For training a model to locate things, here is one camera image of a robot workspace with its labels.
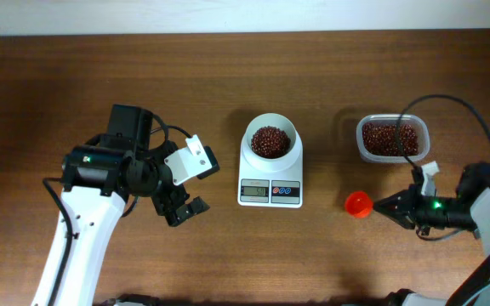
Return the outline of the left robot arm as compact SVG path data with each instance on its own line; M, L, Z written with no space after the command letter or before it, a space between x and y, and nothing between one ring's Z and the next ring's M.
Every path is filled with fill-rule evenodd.
M179 148L170 128L149 110L113 105L105 133L65 156L62 191L54 191L53 178L43 179L60 214L33 304L92 304L111 235L138 199L151 199L170 227L209 209L184 183L218 172L219 163L196 135Z

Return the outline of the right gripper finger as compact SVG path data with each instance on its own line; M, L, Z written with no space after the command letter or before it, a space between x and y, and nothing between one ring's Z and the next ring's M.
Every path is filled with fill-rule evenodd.
M378 200L373 204L374 208L406 208L409 206L411 192L402 190L394 195Z
M408 216L407 212L399 211L394 207L374 207L373 209L375 212L384 215L405 230L415 229L415 223Z

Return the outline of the white digital kitchen scale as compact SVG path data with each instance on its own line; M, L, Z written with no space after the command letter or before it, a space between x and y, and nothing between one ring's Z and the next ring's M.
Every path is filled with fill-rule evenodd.
M303 145L293 128L280 127L289 139L287 153L276 159L252 149L255 131L242 138L237 202L244 207L301 208L304 203Z

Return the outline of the clear plastic container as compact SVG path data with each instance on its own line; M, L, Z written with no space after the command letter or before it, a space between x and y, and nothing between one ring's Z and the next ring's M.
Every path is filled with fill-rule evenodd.
M360 151L361 158L365 162L371 163L406 163L403 156L376 156L369 153L362 139L362 127L367 123L375 124L396 124L399 119L398 114L376 114L363 117L356 127L356 142ZM416 130L419 138L419 153L416 156L408 156L412 162L418 162L426 157L430 151L430 135L424 121L414 115L404 115L401 119L400 126L403 124L411 125Z

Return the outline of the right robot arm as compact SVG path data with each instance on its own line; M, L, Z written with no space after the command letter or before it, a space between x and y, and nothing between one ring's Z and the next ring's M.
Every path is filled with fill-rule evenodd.
M490 305L490 164L467 165L454 198L436 194L438 172L436 162L412 170L413 183L376 201L373 210L426 241L431 229L469 231L481 240L486 258L447 300L401 289L387 296L386 305Z

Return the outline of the orange measuring scoop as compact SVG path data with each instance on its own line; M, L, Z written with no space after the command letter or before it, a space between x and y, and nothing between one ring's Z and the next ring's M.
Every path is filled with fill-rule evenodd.
M345 199L345 210L355 218L365 218L373 210L373 201L365 191L354 191Z

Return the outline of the white round bowl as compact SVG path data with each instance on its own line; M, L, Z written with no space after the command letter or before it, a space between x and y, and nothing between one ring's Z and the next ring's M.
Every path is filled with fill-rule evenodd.
M290 157L291 154L293 154L296 151L297 142L298 142L297 131L295 129L295 126L292 124L292 122L288 118L286 118L283 115L277 114L277 113L265 113L265 114L256 116L248 124L246 132L244 134L244 141L245 141L244 148L248 151L251 151L253 156L261 158L261 159L266 159L266 160L271 161L271 160L283 158L283 157L280 157L280 158L276 158L276 159L267 159L267 158L257 156L253 152L253 150L251 148L251 139L252 139L254 133L257 130L259 130L260 128L267 127L267 126L280 128L291 139L290 149L288 150L287 154L283 156L283 157Z

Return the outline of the red beans in bowl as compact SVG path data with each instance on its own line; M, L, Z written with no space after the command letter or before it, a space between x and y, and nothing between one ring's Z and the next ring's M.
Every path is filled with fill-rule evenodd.
M291 139L278 127L262 127L251 139L253 152L260 157L276 159L283 157L290 149Z

